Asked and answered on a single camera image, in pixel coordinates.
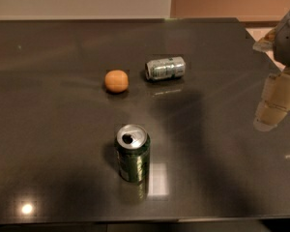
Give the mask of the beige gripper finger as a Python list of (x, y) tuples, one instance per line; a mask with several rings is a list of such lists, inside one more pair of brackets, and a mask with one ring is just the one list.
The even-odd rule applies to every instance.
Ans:
[(255, 42), (253, 49), (259, 52), (272, 51), (274, 48), (274, 42), (276, 38), (276, 29), (271, 29), (264, 37)]
[(261, 102), (258, 104), (254, 127), (258, 131), (271, 131), (290, 111), (290, 68), (266, 78)]

